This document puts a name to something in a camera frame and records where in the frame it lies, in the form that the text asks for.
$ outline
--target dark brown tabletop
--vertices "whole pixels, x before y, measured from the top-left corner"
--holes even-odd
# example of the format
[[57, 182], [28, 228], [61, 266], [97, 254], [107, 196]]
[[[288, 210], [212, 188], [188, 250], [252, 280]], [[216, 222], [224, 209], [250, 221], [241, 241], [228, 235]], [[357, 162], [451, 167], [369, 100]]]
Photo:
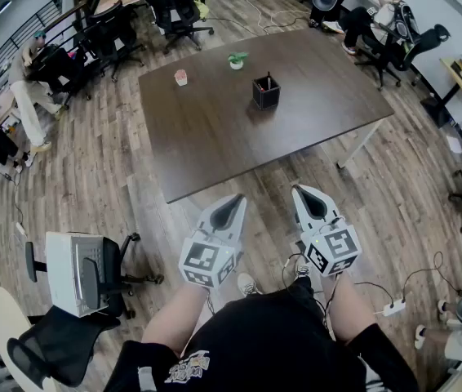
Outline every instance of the dark brown tabletop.
[[[240, 70], [231, 52], [249, 52]], [[184, 69], [180, 87], [175, 72]], [[252, 80], [271, 73], [280, 101], [259, 110]], [[139, 78], [155, 167], [168, 203], [393, 114], [340, 45], [314, 29], [188, 56]]]

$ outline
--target white desk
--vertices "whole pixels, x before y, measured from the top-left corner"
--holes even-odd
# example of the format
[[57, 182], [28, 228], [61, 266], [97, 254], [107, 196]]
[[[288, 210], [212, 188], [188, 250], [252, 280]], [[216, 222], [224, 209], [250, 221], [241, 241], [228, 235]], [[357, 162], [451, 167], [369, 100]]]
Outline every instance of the white desk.
[[19, 304], [6, 289], [0, 287], [0, 354], [2, 361], [24, 392], [56, 392], [56, 383], [53, 379], [47, 377], [42, 383], [43, 389], [41, 390], [11, 361], [8, 355], [8, 340], [19, 338], [30, 327], [31, 324], [24, 316]]

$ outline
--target small potted plant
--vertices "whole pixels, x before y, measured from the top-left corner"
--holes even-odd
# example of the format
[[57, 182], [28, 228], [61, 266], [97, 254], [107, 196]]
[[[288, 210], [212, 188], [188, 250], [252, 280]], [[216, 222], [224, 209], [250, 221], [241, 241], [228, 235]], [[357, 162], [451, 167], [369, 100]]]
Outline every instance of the small potted plant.
[[233, 52], [229, 54], [228, 61], [232, 69], [240, 69], [244, 65], [244, 60], [247, 58], [247, 52]]

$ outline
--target hardwood floor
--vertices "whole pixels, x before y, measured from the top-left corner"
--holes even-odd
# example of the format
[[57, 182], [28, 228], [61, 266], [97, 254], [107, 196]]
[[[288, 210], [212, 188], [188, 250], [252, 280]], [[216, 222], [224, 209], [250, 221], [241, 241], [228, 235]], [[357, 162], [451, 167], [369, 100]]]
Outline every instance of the hardwood floor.
[[[270, 25], [270, 16], [279, 11], [309, 11], [309, 5], [296, 0], [211, 0], [208, 4], [211, 18], [234, 20], [259, 35], [264, 31], [258, 24]], [[261, 12], [261, 22], [251, 4]], [[137, 231], [142, 240], [131, 247], [125, 268], [137, 276], [150, 270], [166, 276], [163, 285], [146, 285], [127, 298], [137, 318], [123, 320], [120, 328], [100, 336], [78, 390], [102, 390], [122, 343], [139, 340], [150, 318], [182, 283], [177, 260], [184, 237], [193, 227], [193, 217], [179, 203], [164, 202], [153, 169], [137, 79], [196, 50], [185, 39], [168, 56], [163, 55], [165, 41], [150, 24], [150, 12], [145, 8], [137, 12], [135, 28], [148, 45], [142, 55], [146, 66], [124, 65], [116, 84], [109, 76], [96, 78], [90, 85], [92, 100], [87, 101], [83, 94], [75, 97], [60, 122], [53, 122], [49, 114], [41, 112], [53, 146], [23, 171], [17, 188], [23, 226], [34, 242], [37, 259], [45, 260], [47, 230], [98, 233], [118, 243], [127, 233]], [[281, 13], [275, 21], [289, 24], [295, 16], [306, 15]], [[207, 24], [214, 26], [215, 34], [199, 35], [203, 49], [253, 36], [230, 21], [209, 20]], [[307, 27], [306, 22], [297, 20], [283, 30]], [[272, 27], [268, 31], [281, 30]], [[375, 82], [374, 71], [364, 71], [367, 79]], [[452, 130], [439, 131], [422, 110], [420, 99], [426, 94], [422, 86], [414, 88], [407, 80], [401, 88], [394, 87], [391, 80], [388, 84], [382, 95], [396, 114], [384, 121], [344, 170], [339, 171], [335, 161], [356, 132], [195, 195], [203, 206], [226, 194], [241, 192], [247, 196], [246, 254], [238, 272], [252, 274], [263, 291], [283, 288], [282, 267], [291, 254], [290, 244], [299, 234], [290, 196], [290, 187], [297, 182], [332, 196], [354, 224], [364, 250], [350, 272], [356, 282], [379, 283], [397, 300], [407, 275], [431, 267], [434, 253], [441, 251], [444, 276], [462, 288], [462, 206], [447, 200], [450, 191], [462, 190], [462, 182], [452, 177], [454, 170], [462, 168], [462, 155], [448, 148], [445, 135]], [[22, 127], [15, 140], [27, 146]], [[14, 192], [14, 185], [0, 176], [0, 285], [18, 299], [26, 314], [40, 314], [51, 306], [49, 287], [45, 275], [37, 284], [28, 279], [24, 240], [13, 235], [15, 222], [21, 220], [12, 202]], [[235, 281], [233, 274], [211, 295], [216, 310], [226, 301], [239, 298]], [[318, 278], [313, 283], [318, 289]], [[378, 316], [378, 321], [411, 365], [422, 390], [426, 390], [438, 383], [446, 360], [442, 348], [425, 346], [417, 352], [413, 346], [414, 328], [418, 323], [439, 326], [436, 302], [438, 298], [453, 301], [455, 293], [435, 272], [413, 276], [407, 290], [406, 310], [389, 318]], [[372, 286], [362, 285], [359, 291], [375, 311], [381, 311], [389, 300]], [[209, 317], [205, 308], [201, 323]]]

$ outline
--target ceiling light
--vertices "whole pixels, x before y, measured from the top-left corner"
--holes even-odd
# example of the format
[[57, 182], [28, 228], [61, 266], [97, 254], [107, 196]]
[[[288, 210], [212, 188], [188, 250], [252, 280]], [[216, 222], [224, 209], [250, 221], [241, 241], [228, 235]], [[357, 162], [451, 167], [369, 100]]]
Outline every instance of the ceiling light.
[[0, 7], [0, 14], [3, 13], [10, 5], [11, 5], [11, 1], [6, 0]]

